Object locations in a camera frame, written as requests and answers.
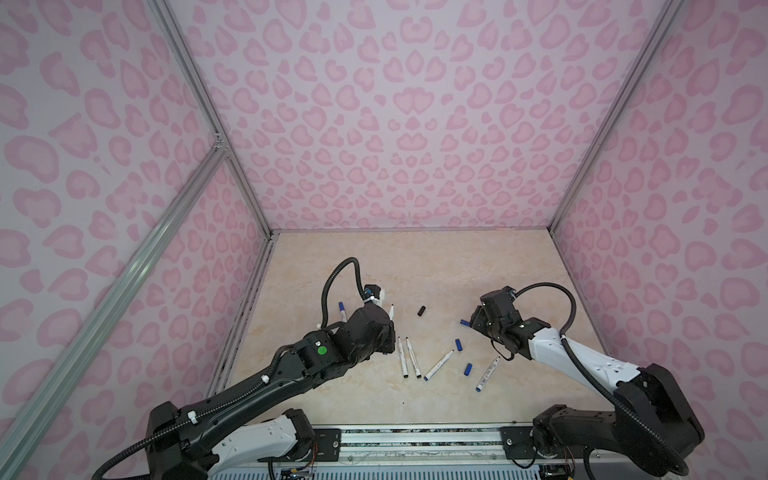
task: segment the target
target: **white marker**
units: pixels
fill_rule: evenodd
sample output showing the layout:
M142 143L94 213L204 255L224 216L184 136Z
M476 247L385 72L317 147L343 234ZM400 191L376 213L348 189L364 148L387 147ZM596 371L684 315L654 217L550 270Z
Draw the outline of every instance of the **white marker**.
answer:
M448 362L448 359L451 358L451 355L453 355L453 350L446 353L445 356L442 357L442 359L439 362L437 362L437 365L433 366L432 369L429 370L429 373L424 375L424 380L431 379L432 376L434 376L437 373L437 371L440 370L440 367L445 365L445 362Z
M402 342L400 341L400 337L397 337L397 348L400 350L400 367L402 368L402 377L404 379L407 379L408 365L406 364L406 355L402 351Z
M408 353L411 354L411 362L413 362L413 369L416 371L416 378L420 379L422 378L422 371L419 370L419 364L416 363L416 354L413 352L413 345L411 345L411 341L408 340L408 337L406 337L406 345L408 346Z
M485 370L485 375L482 376L482 379L480 380L480 383L475 387L475 390L478 392L482 391L482 388L485 386L485 383L488 381L489 378L491 378L491 374L494 370L496 370L496 366L498 365L498 361L501 359L500 356L496 357L496 360L493 361L491 366L488 367L487 370Z

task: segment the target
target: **robotic arm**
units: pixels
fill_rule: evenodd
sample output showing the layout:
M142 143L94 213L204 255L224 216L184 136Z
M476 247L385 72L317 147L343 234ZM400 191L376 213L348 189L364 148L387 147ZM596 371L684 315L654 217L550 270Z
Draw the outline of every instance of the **robotic arm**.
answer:
M571 315L558 332L548 323L523 320L514 305L531 288L554 287L571 301ZM555 405L533 421L531 447L539 452L561 451L583 445L588 473L588 452L603 449L629 457L645 472L661 477L667 472L687 475L684 457L704 440L704 431L674 377L664 367L641 368L621 362L580 343L565 332L573 323L576 301L563 286L537 283L515 291L509 286L480 297L470 327L501 343L511 355L549 365L603 395L615 412L575 410Z
M350 263L365 303L346 323L327 325L328 291ZM323 287L323 321L318 330L280 347L268 367L209 399L180 409L171 402L155 407L147 437L105 462L93 480L102 480L112 467L142 449L147 452L150 474L130 480L204 480L243 462L304 458L316 434L301 410L288 410L258 425L242 425L291 397L343 376L375 352L394 352L395 326L381 308L383 296L376 285L362 287L357 259L344 260Z

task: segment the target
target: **pink leopard print wall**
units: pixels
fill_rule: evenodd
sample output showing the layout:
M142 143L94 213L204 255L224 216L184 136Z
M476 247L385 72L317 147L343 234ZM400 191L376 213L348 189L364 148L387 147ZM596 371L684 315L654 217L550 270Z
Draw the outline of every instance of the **pink leopard print wall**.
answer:
M211 144L141 0L0 5L0 435Z
M692 2L556 236L614 355L680 382L693 479L768 475L766 25Z
M21 478L90 478L144 437L155 406L201 400L262 241L222 165ZM142 453L110 473L147 472Z
M545 226L661 0L176 0L270 225Z

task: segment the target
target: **aluminum frame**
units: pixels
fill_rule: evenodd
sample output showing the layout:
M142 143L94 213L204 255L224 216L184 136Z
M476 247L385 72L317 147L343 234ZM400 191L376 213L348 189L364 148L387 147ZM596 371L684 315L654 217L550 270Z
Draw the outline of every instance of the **aluminum frame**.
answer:
M190 53L190 49L187 47L187 43L184 40L184 34L181 32L181 27L179 26L176 14L174 14L174 10L168 4L167 0L146 0L146 2L155 17L157 26L163 32L163 36L176 58L181 73L190 85L192 94L195 99L197 99L197 103L200 105L200 111L203 113L208 126L217 140L221 143L221 146L225 150L230 150L232 142L227 135L227 130L224 128L223 123L219 118L219 114L216 112L214 102L208 93L205 82L203 82L203 77L200 75L200 71ZM259 228L262 230L263 235L266 238L270 238L272 230L270 229L270 225L266 221L264 212L259 205L256 192L248 181L245 170L243 170L243 165L237 156L237 152L235 152L234 149L231 149L230 153L231 155L227 158L227 163L232 170L237 186L240 188L240 192L243 193L251 213L257 219L257 223L259 224Z
M667 0L664 6L661 7L661 12L656 17L656 21L653 27L651 27L650 33L640 49L640 53L637 54L637 58L635 58L634 63L630 67L614 103L611 104L605 120L594 136L587 152L584 154L584 160L579 165L573 180L568 185L565 195L563 195L563 200L554 212L552 222L549 224L549 231L552 236L563 225L563 220L571 209L571 205L576 201L576 196L584 186L587 176L598 162L605 142L613 134L624 112L629 107L634 94L644 80L645 75L670 37L674 26L680 21L682 17L680 13L684 10L687 3L688 0Z
M248 287L240 302L240 308L237 310L237 315L227 334L227 341L224 343L224 348L221 350L221 355L219 356L216 369L214 370L216 374L211 379L210 384L205 391L205 398L215 395L222 390L225 390L227 387L232 368L235 364L235 357L240 348L240 342L243 339L246 325L248 324L250 316L253 313L253 308L256 305L256 298L261 290L261 285L266 274L266 266L272 256L273 248L274 242L265 239L257 258L256 265L253 267L251 278L248 280Z
M24 404L2 437L1 479L12 480L21 473L227 155L222 147L214 146L208 152L35 394Z

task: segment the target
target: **metal plate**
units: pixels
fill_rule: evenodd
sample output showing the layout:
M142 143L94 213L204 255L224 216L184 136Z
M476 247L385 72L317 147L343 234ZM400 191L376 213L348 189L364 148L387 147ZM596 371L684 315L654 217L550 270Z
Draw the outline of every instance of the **metal plate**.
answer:
M315 462L338 462L341 450L341 430L314 429L317 435L317 458Z
M502 446L507 460L530 460L534 456L537 460L541 459L533 449L530 426L501 427L499 432L502 434ZM582 458L581 453L584 451L584 447L572 445L570 448L574 458ZM554 457L554 459L558 458L565 458L564 453L559 452Z

